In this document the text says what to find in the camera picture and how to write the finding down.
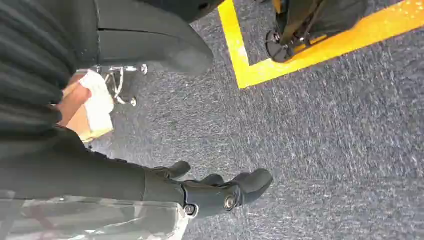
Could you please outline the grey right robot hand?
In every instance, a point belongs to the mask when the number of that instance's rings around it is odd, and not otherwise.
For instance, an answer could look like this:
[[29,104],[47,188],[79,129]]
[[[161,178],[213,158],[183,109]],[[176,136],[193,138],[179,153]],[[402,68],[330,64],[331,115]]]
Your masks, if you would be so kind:
[[171,202],[202,217],[259,199],[269,171],[225,182],[212,174],[147,168],[91,151],[59,126],[63,90],[80,69],[159,62],[205,72],[213,53],[191,23],[208,14],[201,1],[3,0],[0,3],[0,188],[19,200],[61,196]]

